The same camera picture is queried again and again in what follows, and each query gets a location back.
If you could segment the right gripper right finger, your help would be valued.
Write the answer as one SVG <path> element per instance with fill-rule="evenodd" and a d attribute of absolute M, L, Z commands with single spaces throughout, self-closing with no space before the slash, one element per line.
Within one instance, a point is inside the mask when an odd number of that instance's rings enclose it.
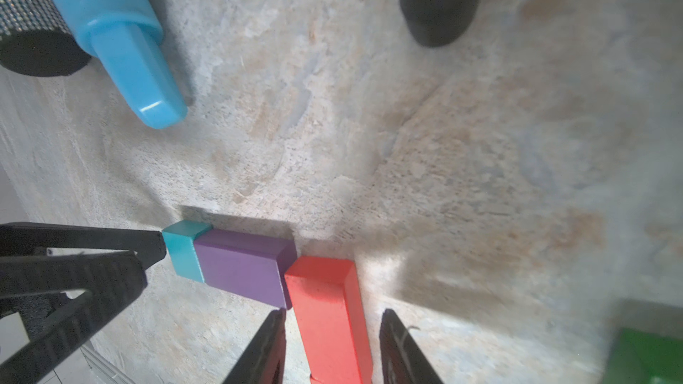
<path fill-rule="evenodd" d="M 382 314 L 379 340 L 384 383 L 443 384 L 393 309 Z"/>

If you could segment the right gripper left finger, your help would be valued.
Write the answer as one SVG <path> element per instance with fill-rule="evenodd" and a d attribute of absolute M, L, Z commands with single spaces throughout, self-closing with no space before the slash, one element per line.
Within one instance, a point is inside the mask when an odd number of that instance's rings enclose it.
<path fill-rule="evenodd" d="M 281 384 L 286 362 L 286 311 L 272 310 L 223 384 Z"/>

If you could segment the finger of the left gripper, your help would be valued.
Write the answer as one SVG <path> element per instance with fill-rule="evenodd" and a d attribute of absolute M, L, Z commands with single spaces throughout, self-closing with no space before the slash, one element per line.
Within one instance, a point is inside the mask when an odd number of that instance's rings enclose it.
<path fill-rule="evenodd" d="M 140 297 L 145 269 L 131 252 L 1 259 L 1 297 L 81 290 L 44 331 L 1 364 L 1 382 L 36 383 Z"/>
<path fill-rule="evenodd" d="M 166 256 L 163 235 L 140 229 L 105 229 L 34 222 L 1 225 L 1 256 L 30 256 L 37 248 L 135 252 L 147 270 Z"/>

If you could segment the teal square block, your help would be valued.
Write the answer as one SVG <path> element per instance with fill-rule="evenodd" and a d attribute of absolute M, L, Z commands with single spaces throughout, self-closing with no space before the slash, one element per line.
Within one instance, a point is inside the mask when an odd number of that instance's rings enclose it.
<path fill-rule="evenodd" d="M 162 230 L 176 275 L 205 283 L 194 242 L 212 228 L 209 223 L 181 220 Z"/>

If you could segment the red block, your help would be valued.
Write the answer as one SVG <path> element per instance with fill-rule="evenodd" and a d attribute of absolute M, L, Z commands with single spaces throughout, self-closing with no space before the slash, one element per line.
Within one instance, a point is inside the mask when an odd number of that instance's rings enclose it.
<path fill-rule="evenodd" d="M 286 272 L 313 383 L 370 383 L 373 357 L 353 261 L 300 257 Z"/>

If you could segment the dark purple block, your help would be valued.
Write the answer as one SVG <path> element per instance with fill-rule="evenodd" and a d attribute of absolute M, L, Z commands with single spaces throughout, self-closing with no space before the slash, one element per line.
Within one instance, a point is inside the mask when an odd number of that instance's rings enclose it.
<path fill-rule="evenodd" d="M 194 247 L 209 286 L 291 309 L 285 274 L 298 258 L 294 241 L 211 229 L 195 240 Z"/>

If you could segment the green square block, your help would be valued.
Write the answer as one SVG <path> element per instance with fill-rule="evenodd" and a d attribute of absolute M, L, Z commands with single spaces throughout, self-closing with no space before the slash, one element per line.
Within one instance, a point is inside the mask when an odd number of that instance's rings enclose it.
<path fill-rule="evenodd" d="M 681 383 L 682 340 L 623 328 L 601 383 Z"/>

